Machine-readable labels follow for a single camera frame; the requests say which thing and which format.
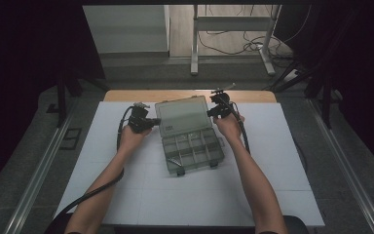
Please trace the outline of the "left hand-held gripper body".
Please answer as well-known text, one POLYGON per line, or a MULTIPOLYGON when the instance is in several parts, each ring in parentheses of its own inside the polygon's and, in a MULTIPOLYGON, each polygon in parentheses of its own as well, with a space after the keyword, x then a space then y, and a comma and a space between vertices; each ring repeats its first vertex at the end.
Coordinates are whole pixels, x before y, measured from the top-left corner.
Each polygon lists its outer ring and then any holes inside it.
POLYGON ((147 118, 149 105, 142 102, 136 102, 131 107, 131 116, 128 125, 134 133, 140 134, 154 125, 154 121, 147 118))

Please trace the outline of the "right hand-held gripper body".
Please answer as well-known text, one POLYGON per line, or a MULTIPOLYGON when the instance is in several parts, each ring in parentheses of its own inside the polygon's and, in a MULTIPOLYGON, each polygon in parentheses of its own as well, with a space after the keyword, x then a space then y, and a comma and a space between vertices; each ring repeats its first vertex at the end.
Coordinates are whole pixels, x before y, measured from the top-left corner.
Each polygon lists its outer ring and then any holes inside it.
POLYGON ((225 88, 217 88, 211 92, 210 99, 215 103, 215 106, 212 108, 217 108, 220 111, 220 115, 218 117, 224 118, 231 113, 235 113, 233 103, 230 102, 230 97, 226 93, 227 90, 231 90, 235 86, 236 84, 232 83, 225 88))

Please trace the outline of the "transparent grey compartment box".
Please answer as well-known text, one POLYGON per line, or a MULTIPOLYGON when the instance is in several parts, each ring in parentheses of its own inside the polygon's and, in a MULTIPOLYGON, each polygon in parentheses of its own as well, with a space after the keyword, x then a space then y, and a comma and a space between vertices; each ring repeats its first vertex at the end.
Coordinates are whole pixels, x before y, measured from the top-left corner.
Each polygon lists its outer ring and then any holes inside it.
POLYGON ((207 116, 204 96, 163 101, 155 104, 168 172, 184 176, 201 167, 216 168, 225 158, 221 143, 207 116), (168 161, 175 158, 177 167, 168 161))

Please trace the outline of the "person's left hand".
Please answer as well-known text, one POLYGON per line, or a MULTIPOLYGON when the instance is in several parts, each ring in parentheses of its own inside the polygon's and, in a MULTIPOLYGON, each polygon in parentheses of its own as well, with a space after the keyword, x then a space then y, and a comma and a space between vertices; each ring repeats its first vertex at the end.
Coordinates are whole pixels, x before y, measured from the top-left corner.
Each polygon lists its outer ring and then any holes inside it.
POLYGON ((119 150, 129 154, 133 153, 141 145, 144 138, 151 132, 151 129, 147 129, 138 134, 135 133, 130 126, 124 126, 121 133, 119 150))

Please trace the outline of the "person's right hand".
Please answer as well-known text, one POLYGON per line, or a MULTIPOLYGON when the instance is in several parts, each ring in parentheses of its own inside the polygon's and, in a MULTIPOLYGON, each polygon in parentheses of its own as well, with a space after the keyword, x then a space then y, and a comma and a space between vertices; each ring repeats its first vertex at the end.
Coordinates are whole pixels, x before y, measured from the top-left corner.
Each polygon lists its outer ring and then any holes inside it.
POLYGON ((239 121, 233 113, 224 118, 213 118, 213 123, 217 126, 219 132, 226 137, 229 142, 241 139, 242 130, 239 121))

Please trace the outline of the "wooden table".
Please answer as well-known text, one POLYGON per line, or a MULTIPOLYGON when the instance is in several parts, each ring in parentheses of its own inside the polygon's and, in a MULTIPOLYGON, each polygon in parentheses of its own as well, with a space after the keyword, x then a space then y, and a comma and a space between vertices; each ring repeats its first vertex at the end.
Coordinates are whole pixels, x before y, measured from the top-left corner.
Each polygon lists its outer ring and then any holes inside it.
MULTIPOLYGON (((268 91, 226 91, 236 103, 276 103, 277 99, 268 91)), ((192 96, 205 96, 210 101, 210 90, 111 90, 104 96, 104 101, 120 102, 161 102, 192 96)))

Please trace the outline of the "white power strip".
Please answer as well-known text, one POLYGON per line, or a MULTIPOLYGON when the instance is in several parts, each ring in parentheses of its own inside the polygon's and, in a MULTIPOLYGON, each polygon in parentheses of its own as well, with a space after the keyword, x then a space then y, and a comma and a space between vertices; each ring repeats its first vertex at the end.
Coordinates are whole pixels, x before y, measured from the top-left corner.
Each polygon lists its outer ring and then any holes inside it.
POLYGON ((290 71, 283 79, 284 82, 288 82, 299 75, 299 71, 297 69, 293 69, 290 71))

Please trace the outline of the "black metal stand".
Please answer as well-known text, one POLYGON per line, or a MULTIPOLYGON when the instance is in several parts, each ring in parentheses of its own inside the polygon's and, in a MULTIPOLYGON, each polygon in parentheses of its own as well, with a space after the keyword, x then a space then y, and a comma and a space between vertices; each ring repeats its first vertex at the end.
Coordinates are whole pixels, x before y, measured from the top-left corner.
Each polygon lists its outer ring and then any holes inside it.
POLYGON ((48 113, 57 113, 57 127, 59 128, 66 120, 67 107, 66 107, 66 94, 68 91, 73 97, 79 97, 83 93, 83 88, 80 85, 79 80, 85 80, 93 86, 101 89, 104 92, 108 92, 110 88, 102 82, 91 78, 89 75, 78 71, 77 69, 63 69, 56 77, 56 95, 57 95, 57 106, 51 104, 48 108, 48 113))
POLYGON ((315 98, 319 92, 322 92, 322 99, 319 102, 321 104, 321 120, 328 129, 331 129, 330 106, 334 103, 334 100, 331 97, 332 78, 328 66, 324 62, 319 62, 312 68, 300 72, 294 78, 283 83, 284 78, 298 65, 298 61, 293 61, 268 90, 273 93, 280 93, 311 77, 304 95, 306 98, 315 98))

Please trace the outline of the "white cabinet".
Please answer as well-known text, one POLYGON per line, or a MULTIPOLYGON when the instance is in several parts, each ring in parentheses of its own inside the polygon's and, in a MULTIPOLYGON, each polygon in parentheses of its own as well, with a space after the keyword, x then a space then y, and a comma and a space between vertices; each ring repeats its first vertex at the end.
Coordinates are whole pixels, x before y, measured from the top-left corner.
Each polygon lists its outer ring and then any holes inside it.
POLYGON ((169 49, 168 5, 84 6, 97 51, 164 53, 169 49))

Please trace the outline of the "dark curtain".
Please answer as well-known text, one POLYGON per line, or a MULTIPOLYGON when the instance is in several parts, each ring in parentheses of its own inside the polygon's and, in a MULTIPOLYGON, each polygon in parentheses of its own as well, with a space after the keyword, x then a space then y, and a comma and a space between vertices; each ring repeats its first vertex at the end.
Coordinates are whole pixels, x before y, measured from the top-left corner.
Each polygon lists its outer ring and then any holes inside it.
POLYGON ((316 96, 329 79, 342 96, 340 111, 374 155, 374 0, 284 5, 274 35, 295 60, 312 69, 324 60, 338 32, 341 42, 329 64, 312 76, 305 95, 316 96))
POLYGON ((0 0, 0 172, 62 77, 75 96, 80 79, 105 77, 84 0, 0 0))

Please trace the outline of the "person's left leg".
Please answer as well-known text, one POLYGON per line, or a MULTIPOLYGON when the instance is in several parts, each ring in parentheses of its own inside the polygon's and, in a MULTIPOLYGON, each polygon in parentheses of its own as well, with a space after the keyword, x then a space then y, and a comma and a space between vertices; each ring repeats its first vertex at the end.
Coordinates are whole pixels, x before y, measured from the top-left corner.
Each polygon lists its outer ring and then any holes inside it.
POLYGON ((44 234, 64 234, 72 213, 58 214, 49 224, 44 234))

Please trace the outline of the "person's leg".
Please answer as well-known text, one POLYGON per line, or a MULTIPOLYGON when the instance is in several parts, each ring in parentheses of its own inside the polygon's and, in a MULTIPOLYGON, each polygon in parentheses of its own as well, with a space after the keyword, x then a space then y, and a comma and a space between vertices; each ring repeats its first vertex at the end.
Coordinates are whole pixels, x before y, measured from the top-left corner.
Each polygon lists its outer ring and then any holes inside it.
POLYGON ((304 222, 297 216, 285 215, 283 217, 288 234, 309 234, 304 222))
POLYGON ((44 234, 64 234, 72 213, 58 214, 49 224, 44 234))

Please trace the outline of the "person's right leg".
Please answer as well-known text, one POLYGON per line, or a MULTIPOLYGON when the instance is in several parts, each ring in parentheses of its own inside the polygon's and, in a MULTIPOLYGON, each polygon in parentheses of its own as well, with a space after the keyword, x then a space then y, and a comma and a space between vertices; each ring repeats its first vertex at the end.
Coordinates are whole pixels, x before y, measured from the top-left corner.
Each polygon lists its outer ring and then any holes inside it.
POLYGON ((283 217, 288 234, 309 234, 304 222, 297 216, 285 215, 283 217))

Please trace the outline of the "white desk frame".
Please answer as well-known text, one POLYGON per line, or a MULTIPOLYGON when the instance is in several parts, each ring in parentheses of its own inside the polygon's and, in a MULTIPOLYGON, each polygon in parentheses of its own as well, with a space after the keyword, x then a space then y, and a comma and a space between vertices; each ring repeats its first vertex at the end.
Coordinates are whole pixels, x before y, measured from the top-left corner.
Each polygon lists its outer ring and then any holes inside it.
POLYGON ((259 49, 259 55, 262 58, 267 74, 273 76, 276 71, 273 67, 272 60, 268 55, 268 47, 276 26, 277 17, 281 6, 274 5, 269 17, 253 16, 198 16, 198 6, 194 6, 193 16, 193 42, 191 53, 192 75, 198 74, 199 54, 198 39, 200 31, 265 31, 265 39, 259 49))

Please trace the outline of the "metal floor rail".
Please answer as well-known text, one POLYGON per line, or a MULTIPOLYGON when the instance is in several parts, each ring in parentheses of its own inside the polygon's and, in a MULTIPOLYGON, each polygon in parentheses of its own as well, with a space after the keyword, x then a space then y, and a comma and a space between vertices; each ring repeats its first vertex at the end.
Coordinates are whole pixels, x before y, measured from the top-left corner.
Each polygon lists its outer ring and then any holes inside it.
POLYGON ((73 98, 72 102, 68 105, 65 120, 56 128, 48 147, 44 151, 41 160, 32 174, 30 181, 27 183, 16 208, 9 219, 3 234, 20 234, 71 123, 78 102, 78 99, 73 98))
POLYGON ((313 115, 318 123, 318 127, 325 139, 327 145, 330 148, 332 155, 334 156, 346 183, 349 185, 358 205, 361 209, 365 220, 368 223, 372 233, 374 234, 374 202, 370 195, 365 190, 359 177, 356 175, 353 166, 349 162, 345 151, 342 149, 341 144, 337 140, 333 131, 327 127, 324 121, 321 119, 321 112, 317 104, 312 100, 307 99, 307 103, 312 109, 313 115))

